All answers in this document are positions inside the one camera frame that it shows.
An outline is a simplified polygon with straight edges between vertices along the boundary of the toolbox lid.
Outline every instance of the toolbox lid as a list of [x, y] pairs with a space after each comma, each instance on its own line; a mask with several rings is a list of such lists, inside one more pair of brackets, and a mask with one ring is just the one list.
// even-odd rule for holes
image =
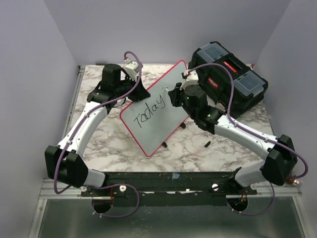
[[233, 85], [236, 89], [238, 89], [244, 96], [249, 96], [253, 93], [253, 97], [263, 92], [265, 82], [258, 77], [252, 71], [246, 72], [244, 75], [233, 81]]
[[228, 54], [223, 47], [221, 47], [217, 43], [208, 43], [201, 47], [201, 49], [197, 52], [197, 54], [203, 58], [207, 63], [212, 63], [215, 60], [225, 56]]

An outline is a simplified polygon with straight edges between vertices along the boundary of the cable connector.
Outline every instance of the cable connector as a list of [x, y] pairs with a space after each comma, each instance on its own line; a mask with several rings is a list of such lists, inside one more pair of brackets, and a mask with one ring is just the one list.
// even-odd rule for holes
[[189, 75], [190, 75], [190, 73], [188, 72], [188, 70], [182, 72], [183, 79], [186, 79]]
[[126, 58], [124, 59], [124, 62], [125, 62], [126, 64], [129, 64], [129, 63], [131, 63], [131, 60], [129, 59], [129, 57], [126, 57]]
[[124, 61], [127, 63], [127, 65], [123, 66], [123, 69], [128, 73], [130, 78], [136, 82], [139, 74], [138, 63], [131, 61], [129, 58], [125, 59]]
[[301, 182], [299, 181], [299, 179], [296, 179], [296, 178], [288, 178], [288, 179], [286, 180], [286, 182], [287, 182], [288, 184], [291, 184], [291, 185], [295, 186], [295, 187], [298, 187], [298, 186], [301, 185]]

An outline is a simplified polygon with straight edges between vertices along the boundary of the metal floor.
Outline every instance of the metal floor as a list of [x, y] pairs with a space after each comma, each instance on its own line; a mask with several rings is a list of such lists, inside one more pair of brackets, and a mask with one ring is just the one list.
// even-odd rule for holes
[[[271, 198], [250, 198], [246, 212], [265, 209]], [[124, 214], [132, 208], [112, 208]], [[91, 201], [48, 200], [41, 238], [304, 238], [292, 197], [277, 197], [266, 214], [240, 216], [228, 207], [140, 207], [126, 218], [92, 215]]]

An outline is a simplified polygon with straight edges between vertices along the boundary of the wire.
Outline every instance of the wire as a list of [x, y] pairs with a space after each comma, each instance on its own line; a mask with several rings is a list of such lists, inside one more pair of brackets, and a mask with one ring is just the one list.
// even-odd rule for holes
[[268, 211], [273, 207], [273, 204], [274, 204], [274, 202], [275, 202], [275, 191], [274, 191], [273, 184], [272, 184], [272, 183], [269, 183], [269, 185], [271, 185], [272, 192], [273, 192], [273, 196], [272, 196], [272, 201], [271, 201], [270, 205], [269, 205], [264, 211], [257, 212], [257, 213], [238, 212], [238, 211], [234, 210], [234, 209], [230, 206], [229, 202], [227, 201], [228, 207], [231, 209], [232, 212], [237, 213], [237, 214], [239, 214], [239, 215], [243, 215], [243, 216], [258, 216], [258, 215], [262, 215], [262, 214], [268, 212]]
[[243, 202], [243, 195], [244, 195], [244, 194], [246, 195], [246, 198], [247, 198], [247, 194], [246, 194], [246, 192], [245, 192], [245, 190], [244, 190], [243, 193], [242, 193], [242, 196], [241, 196], [241, 198], [240, 198], [240, 201], [241, 201], [241, 202]]
[[113, 203], [113, 187], [111, 188], [111, 195], [110, 195], [111, 204]]
[[134, 209], [127, 213], [127, 214], [124, 214], [124, 215], [107, 215], [107, 214], [104, 214], [104, 213], [98, 213], [95, 211], [95, 207], [94, 207], [94, 204], [92, 204], [92, 209], [93, 209], [93, 215], [94, 214], [98, 214], [100, 217], [112, 217], [112, 218], [122, 218], [122, 217], [127, 217], [127, 216], [130, 216], [131, 214], [133, 214], [139, 207], [139, 204], [140, 204], [140, 195], [139, 195], [139, 192], [137, 191], [137, 189], [132, 186], [132, 185], [129, 185], [129, 184], [115, 184], [115, 185], [110, 185], [110, 186], [106, 186], [106, 187], [92, 187], [93, 189], [97, 189], [97, 190], [103, 190], [103, 189], [109, 189], [109, 188], [113, 188], [113, 187], [118, 187], [118, 186], [127, 186], [127, 187], [130, 187], [132, 188], [136, 194], [137, 194], [137, 204], [135, 205]]
[[66, 149], [67, 149], [68, 146], [70, 145], [71, 141], [74, 139], [74, 136], [76, 135], [77, 131], [79, 130], [79, 128], [81, 127], [81, 125], [84, 123], [84, 121], [86, 120], [86, 118], [88, 118], [89, 115], [90, 115], [91, 113], [93, 113], [95, 110], [97, 110], [98, 108], [101, 108], [101, 107], [103, 107], [103, 106], [105, 106], [105, 105], [107, 105], [107, 104], [110, 104], [110, 103], [114, 103], [114, 102], [118, 101], [118, 100], [121, 99], [121, 98], [127, 97], [127, 96], [128, 96], [130, 93], [132, 93], [133, 90], [138, 86], [138, 84], [139, 84], [139, 82], [140, 82], [140, 80], [141, 80], [141, 74], [142, 74], [142, 66], [141, 66], [141, 65], [142, 65], [142, 64], [141, 64], [139, 58], [138, 58], [133, 52], [131, 52], [131, 51], [127, 51], [127, 52], [124, 53], [124, 58], [125, 58], [125, 59], [127, 58], [127, 54], [133, 55], [134, 58], [135, 58], [135, 60], [136, 60], [136, 61], [138, 62], [138, 64], [139, 64], [139, 76], [138, 76], [138, 79], [137, 79], [135, 85], [131, 88], [130, 91], [128, 91], [128, 92], [125, 93], [124, 95], [122, 95], [122, 96], [120, 96], [120, 97], [118, 97], [118, 98], [116, 98], [116, 99], [107, 101], [107, 102], [105, 102], [105, 103], [101, 103], [101, 104], [99, 104], [98, 106], [92, 108], [92, 109], [91, 109], [89, 112], [87, 112], [87, 114], [85, 114], [84, 117], [79, 121], [78, 125], [75, 127], [73, 133], [71, 134], [71, 136], [70, 136], [70, 138], [69, 138], [69, 141], [66, 143], [64, 149], [62, 150], [62, 152], [61, 152], [61, 154], [60, 154], [60, 156], [59, 156], [59, 158], [58, 158], [57, 164], [56, 164], [55, 173], [54, 173], [54, 192], [55, 192], [56, 194], [61, 194], [61, 193], [65, 192], [68, 188], [70, 188], [70, 185], [69, 185], [69, 186], [67, 186], [66, 188], [62, 189], [61, 191], [58, 191], [58, 189], [57, 189], [58, 170], [59, 170], [60, 163], [61, 163], [61, 161], [62, 161], [62, 159], [63, 159], [63, 157], [64, 157], [64, 154], [65, 154], [65, 152], [66, 152]]
[[233, 83], [233, 78], [232, 78], [232, 76], [231, 76], [231, 73], [227, 70], [226, 67], [224, 67], [224, 66], [222, 66], [222, 65], [220, 65], [220, 64], [218, 64], [218, 63], [205, 63], [205, 64], [202, 64], [202, 65], [199, 65], [199, 66], [197, 66], [197, 67], [194, 67], [194, 68], [190, 69], [190, 70], [188, 71], [188, 73], [192, 72], [193, 70], [199, 69], [199, 68], [201, 68], [201, 67], [205, 67], [205, 66], [217, 66], [217, 67], [219, 67], [219, 68], [222, 68], [222, 69], [228, 74], [228, 76], [229, 76], [229, 78], [230, 78], [230, 82], [231, 82], [231, 94], [230, 94], [229, 103], [228, 103], [228, 110], [227, 110], [227, 117], [228, 117], [229, 121], [230, 121], [233, 125], [235, 125], [236, 127], [238, 127], [238, 128], [240, 128], [241, 130], [243, 130], [243, 131], [249, 133], [250, 135], [253, 135], [253, 136], [255, 136], [255, 137], [259, 138], [259, 139], [262, 139], [262, 140], [264, 140], [264, 141], [268, 141], [268, 142], [273, 143], [273, 144], [275, 144], [275, 145], [278, 145], [278, 146], [280, 146], [280, 147], [282, 147], [282, 148], [288, 150], [289, 152], [293, 153], [294, 155], [296, 155], [296, 156], [297, 156], [298, 158], [300, 158], [300, 160], [304, 163], [305, 170], [304, 170], [304, 172], [303, 172], [301, 175], [298, 175], [298, 176], [289, 176], [289, 177], [292, 178], [292, 179], [299, 179], [299, 178], [304, 177], [304, 176], [308, 173], [308, 164], [307, 164], [306, 160], [305, 160], [300, 154], [298, 154], [295, 150], [292, 150], [291, 148], [287, 147], [286, 145], [283, 145], [283, 144], [281, 144], [281, 143], [279, 143], [279, 142], [277, 142], [277, 141], [268, 139], [268, 138], [266, 138], [266, 137], [264, 137], [264, 136], [261, 136], [261, 135], [255, 133], [255, 132], [253, 132], [253, 131], [250, 131], [250, 130], [244, 128], [243, 126], [239, 125], [238, 123], [236, 123], [236, 122], [232, 119], [232, 117], [231, 117], [231, 115], [230, 115], [230, 110], [231, 110], [232, 99], [233, 99], [233, 93], [234, 93], [234, 85], [233, 85], [234, 83]]

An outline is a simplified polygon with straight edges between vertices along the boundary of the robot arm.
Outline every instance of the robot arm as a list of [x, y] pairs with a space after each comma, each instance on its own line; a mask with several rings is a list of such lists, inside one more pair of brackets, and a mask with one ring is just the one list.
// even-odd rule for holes
[[[127, 65], [121, 67], [117, 64], [106, 64], [103, 68], [102, 80], [96, 88], [89, 93], [85, 108], [65, 138], [57, 146], [49, 146], [45, 151], [45, 160], [49, 178], [54, 179], [54, 174], [58, 159], [63, 150], [66, 159], [61, 160], [57, 175], [57, 180], [74, 187], [94, 186], [101, 187], [106, 175], [102, 172], [90, 170], [82, 160], [86, 146], [97, 129], [98, 125], [109, 114], [116, 101], [103, 107], [100, 105], [113, 101], [114, 99], [126, 94], [136, 84], [139, 74], [139, 64], [125, 59]], [[125, 74], [125, 79], [121, 80], [121, 72]], [[138, 102], [150, 97], [150, 94], [140, 82], [128, 98]]]
[[[237, 168], [229, 178], [228, 185], [235, 190], [266, 180], [276, 185], [283, 185], [295, 167], [297, 158], [294, 154], [269, 141], [279, 142], [294, 149], [291, 138], [286, 135], [276, 138], [274, 135], [267, 135], [242, 125], [236, 120], [233, 120], [235, 122], [233, 124], [224, 111], [208, 105], [207, 95], [198, 85], [196, 71], [188, 73], [187, 70], [182, 75], [186, 81], [177, 83], [175, 88], [168, 93], [173, 106], [184, 108], [202, 130], [227, 137], [263, 159], [262, 162], [255, 165]], [[237, 124], [251, 133], [238, 128]], [[255, 134], [261, 135], [265, 139], [260, 139]]]

